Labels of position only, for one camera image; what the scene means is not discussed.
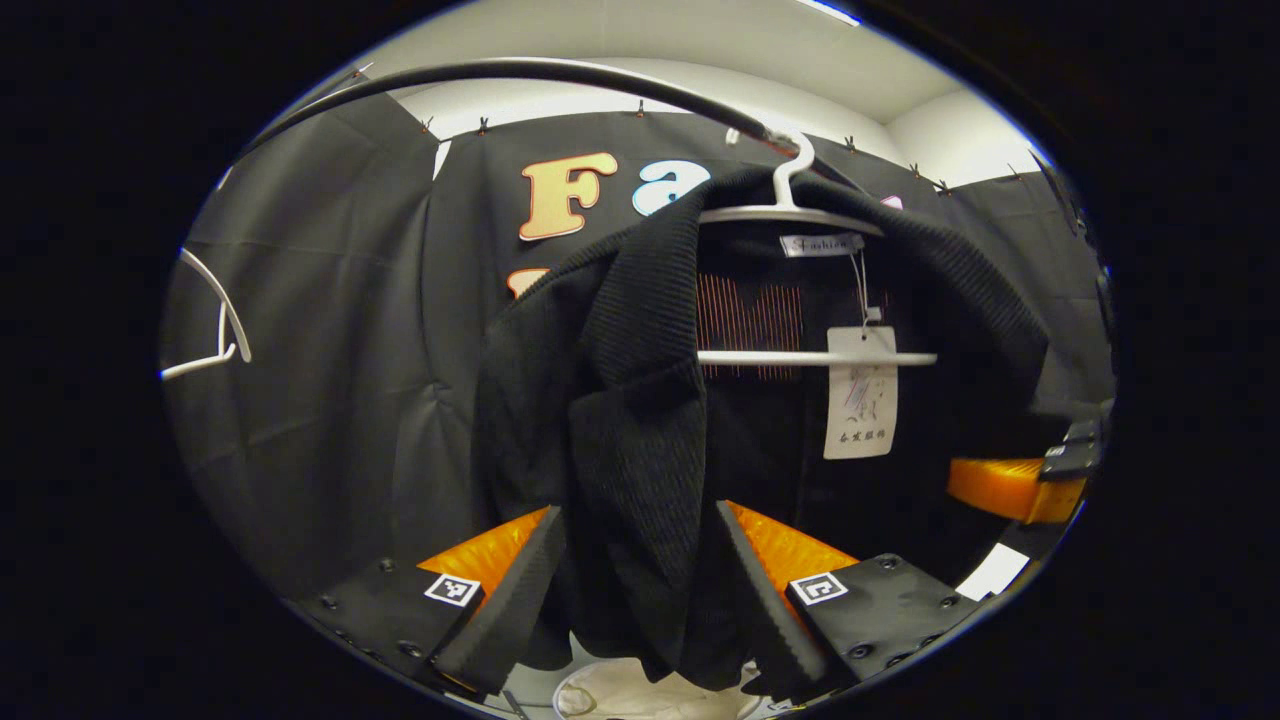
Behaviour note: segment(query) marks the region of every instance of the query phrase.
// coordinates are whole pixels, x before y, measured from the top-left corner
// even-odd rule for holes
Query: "hanger hook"
[[[786,208],[795,208],[795,200],[791,199],[791,178],[813,165],[813,143],[809,142],[809,138],[803,132],[795,128],[774,129],[772,135],[776,138],[790,140],[800,149],[800,152],[795,158],[782,163],[773,170],[773,193],[777,204]]]

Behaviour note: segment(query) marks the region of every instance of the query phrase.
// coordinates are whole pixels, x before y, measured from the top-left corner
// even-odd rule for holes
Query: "letter a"
[[[580,170],[576,179],[570,173]],[[520,240],[535,241],[582,229],[586,219],[570,208],[576,197],[580,208],[600,199],[600,178],[618,172],[618,161],[608,152],[579,155],[562,160],[534,163],[521,173],[529,178],[529,222],[520,225]]]

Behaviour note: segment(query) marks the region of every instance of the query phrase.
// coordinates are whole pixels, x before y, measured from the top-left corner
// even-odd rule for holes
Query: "ceiling light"
[[[800,3],[801,5],[808,5],[808,6],[813,8],[814,10],[820,10],[820,12],[823,12],[823,13],[826,13],[826,14],[836,18],[837,20],[840,20],[840,22],[842,22],[842,23],[845,23],[845,24],[847,24],[850,27],[858,27],[858,26],[863,24],[859,19],[854,18],[852,15],[849,15],[844,10],[837,10],[836,8],[832,8],[831,5],[826,5],[823,3],[818,3],[818,0],[796,0],[796,3]]]

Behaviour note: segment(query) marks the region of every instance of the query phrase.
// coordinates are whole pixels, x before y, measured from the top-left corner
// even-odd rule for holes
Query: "orange letter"
[[[577,179],[570,173],[580,170]],[[570,210],[571,197],[581,208],[590,208],[600,199],[600,178],[612,176],[618,161],[608,152],[579,155],[563,160],[534,163],[521,173],[529,178],[529,222],[520,225],[520,240],[547,240],[582,229],[586,220]]]
[[[545,275],[549,270],[550,270],[549,268],[531,268],[529,270],[516,270],[515,273],[507,275],[507,287],[511,288],[511,292],[515,293],[516,297],[520,297],[522,292],[525,292],[526,290],[529,290],[531,284],[538,282],[538,278]]]

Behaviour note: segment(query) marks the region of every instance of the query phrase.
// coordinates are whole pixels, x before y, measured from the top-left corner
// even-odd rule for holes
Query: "orange foam pad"
[[[507,575],[511,564],[516,561],[516,556],[534,534],[534,529],[547,515],[547,510],[548,507],[534,510],[527,515],[503,523],[419,562],[417,566],[433,573],[447,573],[467,580],[479,580],[485,594],[484,600],[480,601],[480,607],[484,607],[484,603],[493,597],[498,584],[502,583],[503,577]]]
[[[800,616],[787,601],[787,583],[849,568],[858,562],[854,557],[829,544],[783,525],[767,515],[760,515],[728,500],[724,502],[737,518],[737,524],[741,525],[742,533],[751,543],[751,550],[760,560],[760,566],[764,568],[764,574],[773,584],[773,589],[782,596],[782,601],[786,602],[787,610],[791,611],[796,621],[800,621]]]
[[[1043,457],[951,461],[947,495],[1020,523],[1065,523],[1084,491],[1084,478],[1039,482]]]

